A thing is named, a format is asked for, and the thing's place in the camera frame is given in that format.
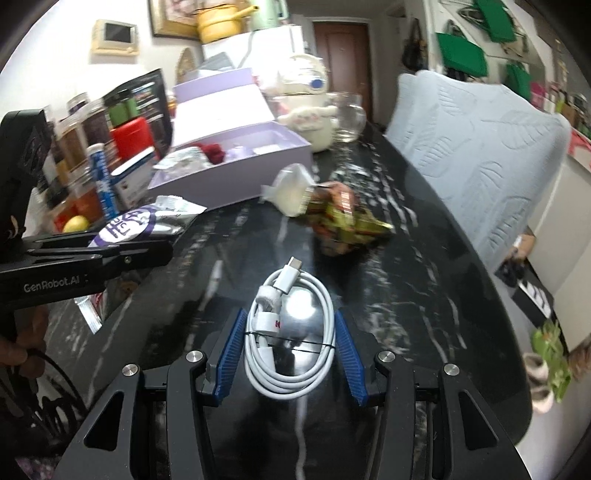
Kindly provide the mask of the person's left hand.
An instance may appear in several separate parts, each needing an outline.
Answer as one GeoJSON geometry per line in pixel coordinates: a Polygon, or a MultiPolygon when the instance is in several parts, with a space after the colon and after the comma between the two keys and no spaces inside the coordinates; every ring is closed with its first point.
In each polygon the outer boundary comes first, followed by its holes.
{"type": "Polygon", "coordinates": [[[47,306],[37,306],[15,313],[17,336],[15,340],[1,338],[1,366],[19,367],[19,373],[28,379],[39,378],[45,370],[45,361],[30,357],[29,349],[46,350],[45,335],[49,324],[47,306]]]}

